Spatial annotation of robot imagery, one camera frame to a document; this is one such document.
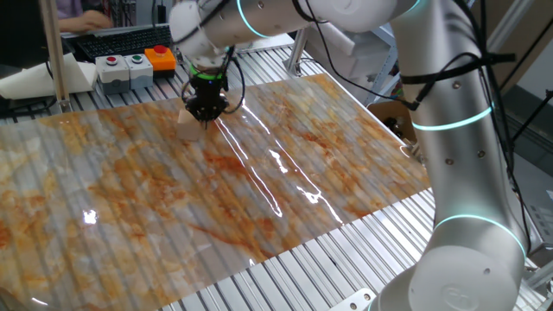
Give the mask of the bare person hand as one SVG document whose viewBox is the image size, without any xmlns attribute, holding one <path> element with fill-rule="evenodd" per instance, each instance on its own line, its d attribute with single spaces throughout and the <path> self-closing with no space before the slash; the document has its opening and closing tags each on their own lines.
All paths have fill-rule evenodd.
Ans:
<svg viewBox="0 0 553 311">
<path fill-rule="evenodd" d="M 85 11 L 80 19 L 85 31 L 109 29 L 112 27 L 111 19 L 105 14 L 96 10 Z"/>
</svg>

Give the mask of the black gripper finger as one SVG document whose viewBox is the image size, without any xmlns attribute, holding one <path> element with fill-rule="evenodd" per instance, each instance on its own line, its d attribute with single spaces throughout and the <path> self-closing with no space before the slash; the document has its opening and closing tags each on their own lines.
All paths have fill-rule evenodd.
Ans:
<svg viewBox="0 0 553 311">
<path fill-rule="evenodd" d="M 200 97 L 189 97 L 185 100 L 185 107 L 193 117 L 200 122 L 200 125 L 206 130 L 208 127 L 208 110 L 205 100 Z"/>
<path fill-rule="evenodd" d="M 228 106 L 229 102 L 226 97 L 210 98 L 207 102 L 206 108 L 206 126 L 208 126 L 212 121 L 216 120 L 223 112 L 225 112 Z"/>
</svg>

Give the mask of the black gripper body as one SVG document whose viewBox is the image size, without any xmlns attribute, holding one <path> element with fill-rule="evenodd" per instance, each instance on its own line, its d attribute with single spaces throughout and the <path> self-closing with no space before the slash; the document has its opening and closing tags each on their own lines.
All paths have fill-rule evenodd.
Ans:
<svg viewBox="0 0 553 311">
<path fill-rule="evenodd" d="M 222 79 L 203 79 L 195 77 L 191 81 L 194 89 L 193 100 L 199 105 L 215 106 L 221 105 L 223 99 L 220 96 L 224 86 Z"/>
</svg>

